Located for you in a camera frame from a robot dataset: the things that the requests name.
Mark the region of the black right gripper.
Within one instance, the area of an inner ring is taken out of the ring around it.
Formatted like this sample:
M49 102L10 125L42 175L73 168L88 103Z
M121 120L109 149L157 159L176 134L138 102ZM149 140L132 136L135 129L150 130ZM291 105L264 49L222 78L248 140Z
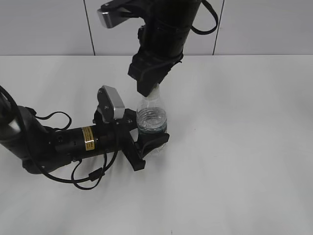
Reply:
M182 51L174 57L164 57L140 47L132 57L128 75L137 81L137 91L147 97L182 59Z

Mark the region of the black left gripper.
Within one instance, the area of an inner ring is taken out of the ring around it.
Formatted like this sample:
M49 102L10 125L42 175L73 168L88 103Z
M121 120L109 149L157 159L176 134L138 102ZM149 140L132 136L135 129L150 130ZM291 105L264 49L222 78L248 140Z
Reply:
M109 123L104 123L102 116L96 111L93 123L95 124L97 150L113 153L105 170L112 166L118 151L122 151L134 171L143 170L146 164L143 158L154 149L166 144L170 137L167 133L139 134L137 141L134 142L130 132L137 129L137 122L136 111L131 109L125 109L122 119Z

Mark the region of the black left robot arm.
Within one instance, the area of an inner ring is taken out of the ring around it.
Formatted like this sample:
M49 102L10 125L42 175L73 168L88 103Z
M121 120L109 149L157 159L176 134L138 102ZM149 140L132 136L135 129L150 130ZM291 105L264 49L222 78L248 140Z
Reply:
M140 134L134 141L130 132L137 128L136 112L126 109L117 90L102 86L93 126L70 129L40 124L41 118L28 107L14 106L13 98L0 92L0 143L22 161L31 174L53 172L73 161L122 151L134 171L145 167L144 157L169 140L169 134Z

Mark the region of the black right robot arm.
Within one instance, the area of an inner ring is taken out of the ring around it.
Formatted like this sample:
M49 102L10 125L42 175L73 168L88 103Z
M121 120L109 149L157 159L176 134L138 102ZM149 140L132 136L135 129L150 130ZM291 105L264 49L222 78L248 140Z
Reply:
M137 91L147 97L174 65L183 58L183 48L201 1L158 0L138 31L140 48L132 58L128 75Z

